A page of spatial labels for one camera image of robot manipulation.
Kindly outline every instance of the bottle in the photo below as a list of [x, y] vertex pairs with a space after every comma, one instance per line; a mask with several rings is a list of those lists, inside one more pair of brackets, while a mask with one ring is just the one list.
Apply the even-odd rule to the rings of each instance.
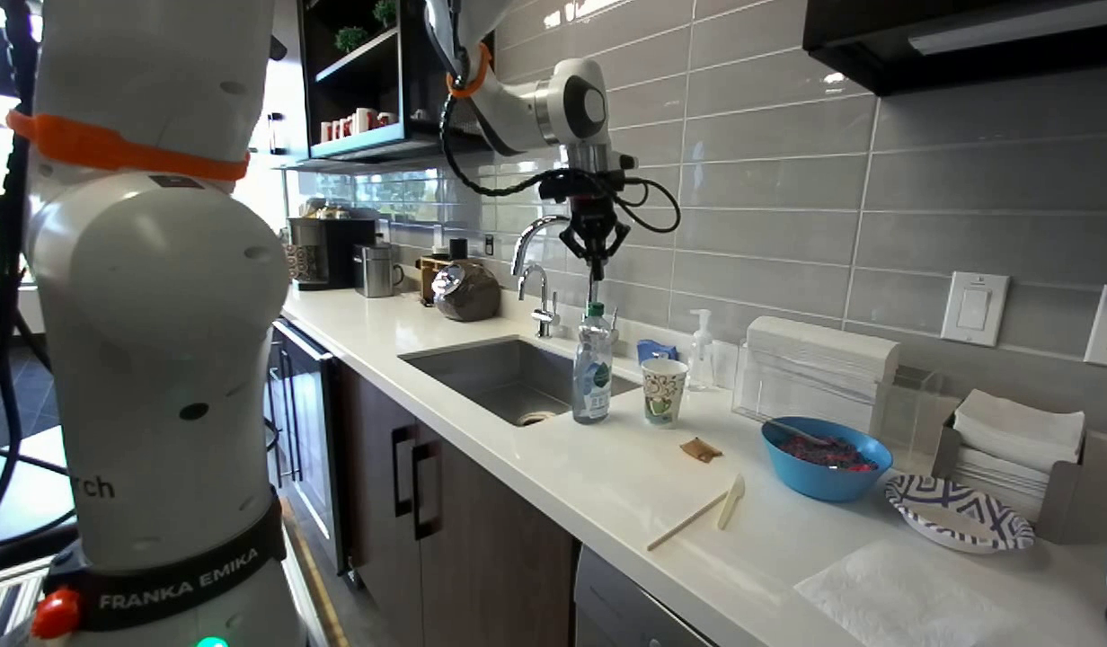
[[696, 316], [696, 332], [695, 332], [691, 348], [686, 348], [686, 361], [691, 361], [686, 383], [691, 388], [715, 388], [706, 310], [695, 310], [695, 316]]
[[597, 423], [611, 414], [611, 351], [615, 351], [615, 333], [602, 324], [602, 306], [594, 300], [578, 332], [575, 383], [570, 383], [578, 423]]

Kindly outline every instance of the gray cabinet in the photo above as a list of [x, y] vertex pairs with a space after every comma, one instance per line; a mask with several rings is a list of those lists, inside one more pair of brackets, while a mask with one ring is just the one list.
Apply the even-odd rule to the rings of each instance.
[[397, 647], [569, 647], [575, 541], [347, 372], [347, 562]]

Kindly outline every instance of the stainless steel sink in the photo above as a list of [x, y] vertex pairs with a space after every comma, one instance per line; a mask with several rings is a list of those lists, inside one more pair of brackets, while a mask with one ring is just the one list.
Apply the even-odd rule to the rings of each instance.
[[[521, 336], [411, 351], [403, 360], [515, 429], [532, 429], [570, 407], [570, 360]], [[611, 377], [611, 396], [629, 388], [636, 383], [619, 372]]]

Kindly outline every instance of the water bottle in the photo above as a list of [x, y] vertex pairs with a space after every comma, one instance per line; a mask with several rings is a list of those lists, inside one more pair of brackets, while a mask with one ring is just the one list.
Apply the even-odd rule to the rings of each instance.
[[615, 333], [602, 324], [602, 306], [594, 300], [578, 332], [578, 355], [575, 355], [575, 420], [578, 423], [597, 423], [611, 414], [611, 355], [615, 355]]

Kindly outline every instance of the cable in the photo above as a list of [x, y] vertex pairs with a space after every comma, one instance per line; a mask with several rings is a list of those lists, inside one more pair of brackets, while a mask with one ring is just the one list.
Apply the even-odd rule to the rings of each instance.
[[28, 457], [28, 451], [16, 451], [16, 461], [28, 463], [28, 466], [39, 466], [39, 471], [67, 473], [67, 466], [51, 463], [51, 461], [39, 461], [39, 457]]
[[672, 224], [668, 226], [653, 226], [653, 224], [648, 224], [648, 220], [638, 220], [626, 201], [619, 201], [619, 208], [633, 220], [633, 224], [638, 224], [643, 228], [651, 228], [651, 232], [677, 232], [679, 226], [684, 226], [684, 203], [668, 194], [668, 187], [661, 187], [659, 179], [648, 179], [648, 175], [629, 175], [626, 182], [638, 182], [648, 194], [651, 194], [651, 187], [672, 203]]
[[34, 527], [28, 527], [28, 530], [7, 535], [7, 538], [0, 538], [0, 550], [7, 550], [7, 547], [15, 547], [15, 541], [28, 541], [28, 538], [34, 538], [34, 535], [45, 535], [45, 530], [55, 530], [57, 526], [63, 526], [63, 520], [70, 520], [70, 517], [75, 517], [75, 510], [63, 510], [63, 515], [57, 515], [57, 517], [51, 517], [45, 526], [34, 526]]
[[[25, 0], [0, 0], [7, 20], [7, 43], [9, 43], [9, 67], [15, 67], [15, 86], [16, 86], [16, 110], [33, 110], [33, 80], [34, 80], [34, 40], [33, 40], [33, 20], [28, 20], [28, 2]], [[22, 457], [22, 418], [16, 418], [16, 396], [15, 396], [15, 377], [9, 377], [9, 336], [15, 326], [28, 332], [22, 311], [16, 311], [16, 284], [22, 284], [22, 242], [25, 242], [25, 155], [28, 143], [15, 135], [15, 148], [7, 155], [7, 175], [2, 175], [2, 194], [0, 194], [0, 397], [7, 414], [7, 444], [0, 448], [2, 466], [0, 466], [0, 506], [7, 500], [15, 466]]]
[[626, 203], [626, 208], [638, 208], [638, 203], [648, 203], [648, 201], [651, 201], [651, 187], [648, 187], [648, 182], [638, 182], [638, 196], [636, 196], [636, 201], [626, 201], [621, 194], [615, 194], [615, 201], [619, 201], [619, 203]]
[[449, 135], [453, 104], [456, 104], [453, 97], [442, 99], [442, 133], [437, 133], [437, 135], [442, 135], [442, 155], [444, 155], [453, 175], [456, 175], [463, 187], [469, 187], [475, 194], [485, 194], [485, 196], [508, 196], [508, 194], [521, 194], [521, 189], [542, 182], [545, 175], [553, 175], [553, 173], [536, 173], [536, 175], [529, 175], [529, 179], [521, 179], [521, 182], [515, 182], [515, 187], [480, 187], [480, 182], [475, 182], [475, 179], [456, 164], [456, 155], [453, 155], [453, 135]]

